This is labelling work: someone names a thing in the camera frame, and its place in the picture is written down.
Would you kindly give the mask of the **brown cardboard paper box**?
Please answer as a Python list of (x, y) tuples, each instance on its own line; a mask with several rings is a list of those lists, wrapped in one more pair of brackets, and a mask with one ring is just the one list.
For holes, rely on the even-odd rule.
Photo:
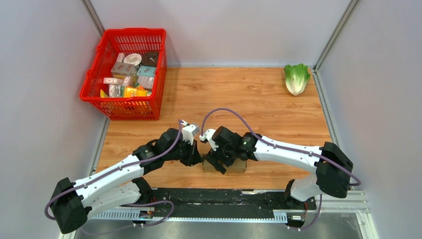
[[(231, 166), (226, 166), (221, 161), (218, 162), (226, 170), (225, 174), (244, 173), (247, 168), (247, 162), (236, 159)], [(203, 162), (203, 172), (217, 172), (217, 170), (208, 162)]]

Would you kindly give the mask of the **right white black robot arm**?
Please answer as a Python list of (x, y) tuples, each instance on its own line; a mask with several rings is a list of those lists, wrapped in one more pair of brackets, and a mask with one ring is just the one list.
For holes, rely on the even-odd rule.
[(223, 126), (206, 130), (200, 140), (211, 146), (205, 160), (222, 174), (237, 159), (272, 161), (310, 172), (305, 178), (289, 181), (284, 194), (289, 208), (295, 209), (319, 194), (347, 196), (353, 163), (334, 143), (326, 142), (322, 147), (296, 145), (252, 132), (240, 136)]

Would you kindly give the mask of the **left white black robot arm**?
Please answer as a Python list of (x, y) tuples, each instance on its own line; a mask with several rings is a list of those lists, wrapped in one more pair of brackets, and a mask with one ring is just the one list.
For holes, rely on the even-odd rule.
[(46, 216), (54, 220), (61, 233), (71, 233), (93, 216), (117, 206), (135, 204), (145, 207), (152, 200), (147, 173), (159, 169), (166, 161), (179, 161), (193, 166), (202, 161), (195, 135), (195, 124), (183, 124), (182, 129), (170, 128), (139, 146), (119, 163), (89, 177), (71, 181), (61, 179), (48, 203)]

